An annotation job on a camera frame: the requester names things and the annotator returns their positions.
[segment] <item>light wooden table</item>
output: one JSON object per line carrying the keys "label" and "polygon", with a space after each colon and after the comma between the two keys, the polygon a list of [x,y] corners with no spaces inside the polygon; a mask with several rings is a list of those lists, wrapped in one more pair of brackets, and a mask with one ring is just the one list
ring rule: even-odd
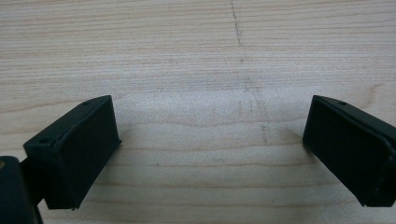
{"label": "light wooden table", "polygon": [[45,223],[395,223],[302,147],[313,94],[396,125],[395,65],[393,0],[2,1],[0,155],[111,94],[122,146]]}

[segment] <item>black clamp jaw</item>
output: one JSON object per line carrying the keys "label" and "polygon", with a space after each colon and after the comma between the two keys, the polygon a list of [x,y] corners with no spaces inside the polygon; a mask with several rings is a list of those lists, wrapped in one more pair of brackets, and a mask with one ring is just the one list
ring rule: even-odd
{"label": "black clamp jaw", "polygon": [[393,205],[396,128],[353,105],[314,96],[303,142],[361,205]]}
{"label": "black clamp jaw", "polygon": [[42,223],[37,204],[79,208],[121,140],[111,96],[86,101],[34,136],[27,158],[0,157],[2,223]]}

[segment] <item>black plastic part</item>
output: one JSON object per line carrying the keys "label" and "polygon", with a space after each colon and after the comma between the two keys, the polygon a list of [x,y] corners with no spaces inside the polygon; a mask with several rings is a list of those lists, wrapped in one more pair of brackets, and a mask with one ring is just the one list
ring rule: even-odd
{"label": "black plastic part", "polygon": [[30,201],[17,158],[0,157],[0,223],[42,224],[37,206]]}
{"label": "black plastic part", "polygon": [[76,106],[23,145],[32,201],[44,197],[49,209],[79,208],[119,144],[111,96]]}
{"label": "black plastic part", "polygon": [[361,205],[393,205],[396,128],[353,105],[314,96],[303,142]]}

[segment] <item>small hole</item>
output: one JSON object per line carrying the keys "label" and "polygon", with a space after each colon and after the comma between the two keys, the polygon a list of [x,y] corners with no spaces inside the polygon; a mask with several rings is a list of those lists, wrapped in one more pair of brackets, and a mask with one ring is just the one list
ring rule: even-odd
{"label": "small hole", "polygon": [[43,139],[41,139],[40,140],[40,143],[41,144],[46,144],[46,143],[48,143],[50,140],[48,139],[48,138],[43,138]]}

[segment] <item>wood grain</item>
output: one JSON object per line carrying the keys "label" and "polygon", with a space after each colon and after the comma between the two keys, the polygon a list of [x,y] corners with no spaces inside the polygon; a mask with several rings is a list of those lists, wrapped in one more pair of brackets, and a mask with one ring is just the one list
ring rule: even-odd
{"label": "wood grain", "polygon": [[113,95],[122,146],[45,223],[394,223],[305,151],[313,94],[396,125],[395,1],[2,1],[0,155]]}

